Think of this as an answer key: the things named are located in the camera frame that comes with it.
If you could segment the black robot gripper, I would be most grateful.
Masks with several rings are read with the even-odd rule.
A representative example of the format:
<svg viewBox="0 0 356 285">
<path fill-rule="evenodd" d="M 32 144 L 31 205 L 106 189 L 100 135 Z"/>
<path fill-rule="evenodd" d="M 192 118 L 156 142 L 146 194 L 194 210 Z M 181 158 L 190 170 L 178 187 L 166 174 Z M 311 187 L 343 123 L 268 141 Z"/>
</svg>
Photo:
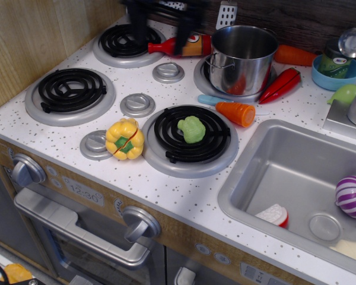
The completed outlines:
<svg viewBox="0 0 356 285">
<path fill-rule="evenodd" d="M 211 1 L 178 2 L 183 4 L 183 8 L 173 8 L 162 4 L 162 1 L 121 1 L 128 10 L 133 36 L 139 45 L 147 45 L 147 19 L 156 15 L 179 24 L 173 55 L 182 54 L 191 32 L 202 27 Z"/>
</svg>

